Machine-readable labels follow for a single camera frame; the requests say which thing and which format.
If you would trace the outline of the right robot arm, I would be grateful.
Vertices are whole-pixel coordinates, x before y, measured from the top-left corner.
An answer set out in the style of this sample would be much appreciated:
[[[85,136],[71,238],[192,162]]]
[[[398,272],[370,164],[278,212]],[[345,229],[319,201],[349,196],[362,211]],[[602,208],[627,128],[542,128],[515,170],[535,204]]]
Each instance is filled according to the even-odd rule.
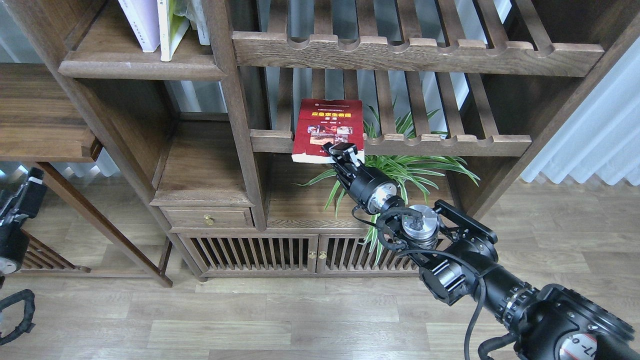
[[[558,284],[535,289],[498,263],[495,233],[443,200],[433,208],[407,207],[386,174],[358,159],[352,143],[327,142],[340,184],[357,208],[377,215],[374,227],[382,246],[418,266],[419,277],[435,299],[454,305],[471,296],[477,308],[464,340],[469,357],[471,333],[485,308],[506,334],[483,341],[478,357],[509,344],[522,360],[637,360],[633,328],[578,292]]]

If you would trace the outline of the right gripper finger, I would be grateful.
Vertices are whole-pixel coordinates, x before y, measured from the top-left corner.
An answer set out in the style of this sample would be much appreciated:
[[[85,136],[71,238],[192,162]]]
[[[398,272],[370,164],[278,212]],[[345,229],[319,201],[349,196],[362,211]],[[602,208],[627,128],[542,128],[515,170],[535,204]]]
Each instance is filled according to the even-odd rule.
[[[365,163],[358,158],[358,148],[356,144],[350,142],[327,142],[323,145],[323,150],[329,156],[329,164],[337,164],[343,168],[359,168]]]

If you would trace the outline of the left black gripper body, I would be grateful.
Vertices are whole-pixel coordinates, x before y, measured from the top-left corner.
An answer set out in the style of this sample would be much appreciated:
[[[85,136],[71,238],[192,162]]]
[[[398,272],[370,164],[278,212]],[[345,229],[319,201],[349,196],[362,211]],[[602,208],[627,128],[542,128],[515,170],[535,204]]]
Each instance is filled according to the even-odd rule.
[[[13,274],[20,271],[29,239],[22,233],[22,225],[28,218],[27,214],[17,214],[3,219],[0,227],[0,273]]]

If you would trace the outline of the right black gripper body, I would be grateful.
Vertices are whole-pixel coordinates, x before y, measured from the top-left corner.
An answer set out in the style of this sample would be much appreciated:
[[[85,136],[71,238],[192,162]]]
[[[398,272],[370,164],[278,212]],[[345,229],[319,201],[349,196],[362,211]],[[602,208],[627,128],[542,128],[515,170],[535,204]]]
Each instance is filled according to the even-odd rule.
[[[397,182],[378,168],[366,166],[360,160],[336,160],[333,169],[350,198],[367,214],[381,214],[390,208],[400,207]]]

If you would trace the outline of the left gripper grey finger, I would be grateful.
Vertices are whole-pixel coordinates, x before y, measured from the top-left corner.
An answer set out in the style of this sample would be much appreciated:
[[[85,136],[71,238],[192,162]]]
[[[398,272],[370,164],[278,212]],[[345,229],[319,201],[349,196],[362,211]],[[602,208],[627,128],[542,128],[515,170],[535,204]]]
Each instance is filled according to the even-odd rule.
[[[44,172],[32,167],[27,174],[27,180],[19,191],[17,203],[14,205],[14,219],[22,221],[27,218],[35,218],[41,208],[42,201],[47,191],[43,184]]]

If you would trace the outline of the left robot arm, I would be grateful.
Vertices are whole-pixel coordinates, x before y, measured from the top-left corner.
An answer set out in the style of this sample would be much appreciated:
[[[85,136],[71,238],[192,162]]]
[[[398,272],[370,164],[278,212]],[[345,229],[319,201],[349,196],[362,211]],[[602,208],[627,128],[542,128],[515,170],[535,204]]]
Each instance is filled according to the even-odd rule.
[[[47,191],[43,184],[44,172],[32,167],[26,180],[15,192],[1,191],[0,213],[0,271],[1,284],[5,276],[13,274],[22,268],[26,251],[30,243],[29,238],[21,228],[26,219],[34,219],[41,208],[42,201]],[[0,310],[23,301],[22,321],[5,336],[1,337],[0,344],[5,345],[20,337],[23,333],[29,333],[34,328],[35,294],[30,289],[16,292],[0,301]]]

